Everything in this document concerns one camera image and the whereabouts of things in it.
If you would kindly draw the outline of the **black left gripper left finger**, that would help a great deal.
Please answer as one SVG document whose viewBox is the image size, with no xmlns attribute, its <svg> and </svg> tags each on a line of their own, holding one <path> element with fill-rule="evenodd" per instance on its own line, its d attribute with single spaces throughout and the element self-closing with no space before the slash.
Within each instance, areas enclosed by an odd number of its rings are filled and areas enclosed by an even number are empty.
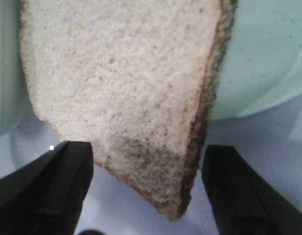
<svg viewBox="0 0 302 235">
<path fill-rule="evenodd" d="M 72 235 L 93 177 L 89 142 L 64 141 L 0 179 L 0 235 Z"/>
</svg>

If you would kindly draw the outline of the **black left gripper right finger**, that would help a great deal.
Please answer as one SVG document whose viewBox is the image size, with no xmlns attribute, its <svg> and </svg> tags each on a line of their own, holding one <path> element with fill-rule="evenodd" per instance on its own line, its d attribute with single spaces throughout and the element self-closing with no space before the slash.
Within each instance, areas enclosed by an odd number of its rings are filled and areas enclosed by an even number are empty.
<svg viewBox="0 0 302 235">
<path fill-rule="evenodd" d="M 233 146 L 207 147 L 202 181 L 221 235 L 302 235 L 302 213 Z"/>
</svg>

